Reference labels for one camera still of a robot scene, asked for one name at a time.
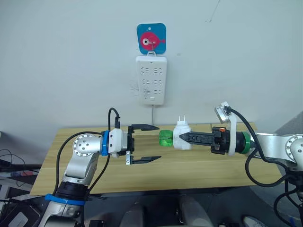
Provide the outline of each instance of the socket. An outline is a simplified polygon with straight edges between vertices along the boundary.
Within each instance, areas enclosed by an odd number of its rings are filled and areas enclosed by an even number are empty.
[[[167,58],[138,56],[136,66],[140,102],[146,105],[162,105],[165,97]]]

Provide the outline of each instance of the power strip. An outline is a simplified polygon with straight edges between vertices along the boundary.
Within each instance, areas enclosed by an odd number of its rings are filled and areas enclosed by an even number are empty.
[[[146,105],[162,105],[165,97],[166,57],[138,56],[136,65],[140,102]]]

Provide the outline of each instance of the desk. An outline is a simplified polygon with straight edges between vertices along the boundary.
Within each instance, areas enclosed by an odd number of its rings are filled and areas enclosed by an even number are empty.
[[[211,132],[215,124],[190,125],[193,131]],[[174,125],[158,126],[161,130],[172,130]],[[60,129],[43,162],[42,168],[32,188],[32,195],[52,193],[55,183],[55,162],[59,147],[71,135],[80,131],[104,131],[107,128]],[[237,130],[246,130],[239,123]],[[134,158],[162,156],[161,158],[137,165],[125,165],[125,157],[111,158],[105,174],[93,188],[92,193],[134,192],[169,189],[192,189],[211,187],[231,187],[253,185],[246,176],[244,163],[246,156],[236,154],[217,155],[209,147],[194,145],[192,150],[175,150],[159,145],[159,130],[136,131],[134,134]],[[60,180],[72,155],[70,141],[60,159]],[[99,175],[106,158],[100,157],[94,179]],[[276,181],[280,172],[276,165],[253,159],[250,164],[252,175],[262,183]]]

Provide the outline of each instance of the blue sticker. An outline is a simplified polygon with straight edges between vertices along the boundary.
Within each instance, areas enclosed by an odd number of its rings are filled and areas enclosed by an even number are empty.
[[[137,34],[142,54],[147,54],[148,51],[153,50],[156,54],[162,54],[166,51],[166,27],[164,24],[139,24]]]

